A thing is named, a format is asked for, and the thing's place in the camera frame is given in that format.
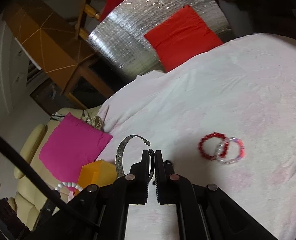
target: bed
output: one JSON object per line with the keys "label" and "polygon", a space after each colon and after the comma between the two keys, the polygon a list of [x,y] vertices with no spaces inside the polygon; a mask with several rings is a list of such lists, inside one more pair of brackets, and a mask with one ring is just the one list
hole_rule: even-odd
{"label": "bed", "polygon": [[[98,159],[114,162],[119,143],[138,134],[160,149],[192,183],[216,183],[279,240],[296,238],[296,41],[254,34],[197,55],[171,72],[152,71],[109,98],[100,109],[113,139]],[[236,136],[246,156],[222,165],[203,159],[200,138]],[[215,142],[205,146],[213,151]],[[132,139],[125,174],[147,146]],[[125,239],[179,239],[176,208],[131,205]]]}

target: orange box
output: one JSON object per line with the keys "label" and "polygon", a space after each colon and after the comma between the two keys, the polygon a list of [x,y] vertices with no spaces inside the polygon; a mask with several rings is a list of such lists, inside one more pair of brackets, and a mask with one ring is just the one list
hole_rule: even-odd
{"label": "orange box", "polygon": [[117,179],[116,166],[104,160],[95,161],[82,166],[78,179],[78,184],[86,188],[90,184],[99,187],[110,185]]}

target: magenta pillow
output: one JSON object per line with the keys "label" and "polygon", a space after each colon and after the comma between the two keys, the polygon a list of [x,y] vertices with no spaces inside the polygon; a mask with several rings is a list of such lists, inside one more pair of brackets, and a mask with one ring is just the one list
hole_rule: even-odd
{"label": "magenta pillow", "polygon": [[77,183],[81,167],[94,162],[111,139],[68,113],[42,147],[39,159],[56,179]]}

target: red beaded bracelet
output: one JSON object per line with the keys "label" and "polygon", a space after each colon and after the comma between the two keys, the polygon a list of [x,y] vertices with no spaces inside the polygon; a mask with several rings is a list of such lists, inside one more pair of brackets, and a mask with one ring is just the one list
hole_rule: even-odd
{"label": "red beaded bracelet", "polygon": [[[206,135],[205,137],[203,137],[203,138],[200,140],[200,142],[199,142],[199,147],[198,147],[198,150],[200,151],[201,156],[204,157],[204,158],[207,159],[207,160],[210,160],[210,161],[214,160],[214,159],[216,158],[216,156],[215,156],[215,155],[214,155],[214,156],[208,155],[208,154],[204,151],[204,149],[203,149],[202,146],[203,146],[203,144],[204,144],[205,141],[207,141],[207,140],[210,139],[210,138],[214,138],[214,137],[216,137],[216,138],[220,138],[220,139],[222,139],[222,140],[225,140],[225,139],[227,138],[226,135],[224,135],[223,133],[217,133],[217,132],[210,133],[210,134]],[[224,158],[224,157],[226,156],[226,153],[227,153],[227,150],[228,150],[228,145],[229,145],[229,142],[225,143],[225,145],[224,145],[224,149],[223,149],[223,152],[222,152],[221,155],[220,155],[221,158]]]}

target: metal screw head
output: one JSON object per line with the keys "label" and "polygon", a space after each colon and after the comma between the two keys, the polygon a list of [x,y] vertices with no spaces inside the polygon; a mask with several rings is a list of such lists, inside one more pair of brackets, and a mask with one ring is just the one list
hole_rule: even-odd
{"label": "metal screw head", "polygon": [[178,175],[178,174],[171,174],[171,175],[169,176],[169,178],[170,178],[171,180],[174,180],[174,181],[176,181],[176,180],[179,180],[179,179],[180,179],[180,177],[179,177],[179,175]]}
{"label": "metal screw head", "polygon": [[211,191],[216,191],[218,189],[218,186],[216,184],[208,184],[207,188]]}
{"label": "metal screw head", "polygon": [[91,184],[91,185],[89,185],[88,187],[87,187],[87,191],[89,191],[89,192],[94,192],[94,191],[96,191],[98,189],[98,187],[97,187],[97,185],[95,185],[95,184]]}
{"label": "metal screw head", "polygon": [[125,176],[125,179],[126,180],[134,180],[135,179],[135,175],[134,174],[127,174],[126,176]]}

